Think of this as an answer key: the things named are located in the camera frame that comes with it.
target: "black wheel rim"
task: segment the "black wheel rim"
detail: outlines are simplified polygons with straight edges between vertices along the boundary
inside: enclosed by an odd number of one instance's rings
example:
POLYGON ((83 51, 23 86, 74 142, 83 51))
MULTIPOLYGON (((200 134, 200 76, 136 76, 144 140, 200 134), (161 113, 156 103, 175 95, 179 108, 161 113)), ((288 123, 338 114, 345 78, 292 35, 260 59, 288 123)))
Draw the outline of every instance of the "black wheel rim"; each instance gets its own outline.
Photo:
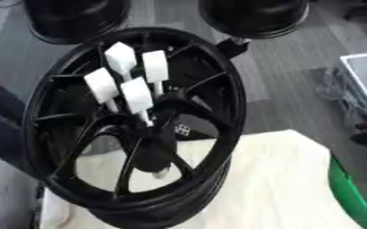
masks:
MULTIPOLYGON (((133 70, 132 75, 135 72, 140 74, 142 71, 141 63, 138 65, 139 67, 133 70)), ((123 99, 117 102, 124 107, 123 99)), ((27 158, 46 186, 62 198, 92 209, 96 216, 109 215, 111 214, 109 212, 128 214, 133 211, 148 211, 154 209, 155 206, 174 205, 179 199, 189 197, 193 193, 199 195, 197 190, 202 185, 209 186, 205 190, 213 193, 201 194, 206 198, 199 203, 200 205, 188 210, 186 216, 179 217, 181 220, 162 224, 167 226, 176 224, 178 221, 182 222, 187 217, 194 215, 215 195, 221 186, 216 183, 224 181, 231 153, 242 133, 244 117, 245 100, 240 77, 229 60, 225 59, 213 45, 179 30, 137 28, 108 34, 99 40, 75 48, 62 58, 46 74, 32 94, 25 112, 23 135, 27 158), (177 182, 153 191, 129 192, 128 182, 132 173, 132 165, 126 162, 122 176, 116 178, 118 183, 115 192, 93 187, 74 174, 74 160, 80 155, 83 147, 97 136, 108 135, 118 138, 121 142, 128 142, 124 145, 126 151, 129 152, 127 161, 129 158, 133 159, 135 146, 140 144, 143 138, 153 136, 150 134, 143 137, 136 134, 138 130, 141 130, 136 116, 124 112, 108 114, 102 106, 93 104, 93 100, 85 100, 85 96, 88 96, 87 92, 77 92, 77 96, 75 95, 75 104, 83 101, 81 102, 83 108, 80 108, 79 112, 76 112, 75 108, 68 110, 64 108, 64 105, 59 105, 63 104, 63 96, 56 93, 63 94, 67 91, 68 95, 72 95, 73 93, 67 89, 77 87, 76 90, 79 91, 79 87, 84 87, 82 76, 101 66, 107 67, 102 53, 117 41, 134 47, 138 54, 151 50, 166 50, 170 69, 173 69, 170 72, 171 80, 166 87, 178 86, 179 90, 170 91, 155 101, 155 106, 150 112, 159 116, 167 113, 168 122, 156 123, 152 133, 159 133, 167 123, 172 122, 172 117, 175 118, 177 114, 190 114, 206 119, 213 123, 219 131, 212 150, 196 168, 190 168, 179 156, 167 155, 183 176, 177 182), (199 63, 201 68, 191 69, 186 65, 185 59, 199 63), (185 83, 181 81, 183 75, 190 74, 191 71, 200 71, 200 69, 208 69, 208 75, 201 76, 200 81, 189 81, 189 85, 185 84, 188 81, 185 83), (193 102, 192 98, 195 95, 201 95, 211 110, 193 102), (67 140, 69 143, 51 140, 50 130, 55 126, 68 127, 69 131, 66 132, 68 136, 71 136, 67 140), (60 150, 66 153, 57 163, 52 156, 59 154, 60 150)))

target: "cream fabric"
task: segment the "cream fabric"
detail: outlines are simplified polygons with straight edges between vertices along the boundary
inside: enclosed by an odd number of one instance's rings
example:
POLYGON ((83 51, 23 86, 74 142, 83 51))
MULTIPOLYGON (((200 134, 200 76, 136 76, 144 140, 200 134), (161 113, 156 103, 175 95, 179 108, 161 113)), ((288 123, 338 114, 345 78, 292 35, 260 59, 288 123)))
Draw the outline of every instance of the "cream fabric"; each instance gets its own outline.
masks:
MULTIPOLYGON (((212 144, 213 140, 182 142, 179 154, 196 165, 212 144)), ((80 176, 99 187, 112 189, 122 155, 112 152, 83 157, 78 168, 80 176)), ((361 228, 339 206, 329 188, 329 160, 327 148, 295 131, 242 136, 221 192, 200 214, 175 228, 361 228)), ((157 187, 177 177, 179 172, 172 169, 165 180, 155 180, 151 184, 157 187)), ((136 171, 132 179, 147 181, 151 178, 151 174, 136 171)), ((132 182, 131 185, 135 190, 143 190, 141 183, 132 182)), ((59 220, 52 221, 51 216, 44 215, 41 229, 114 228, 103 224, 83 208, 71 205, 69 214, 62 227, 56 225, 59 220)))

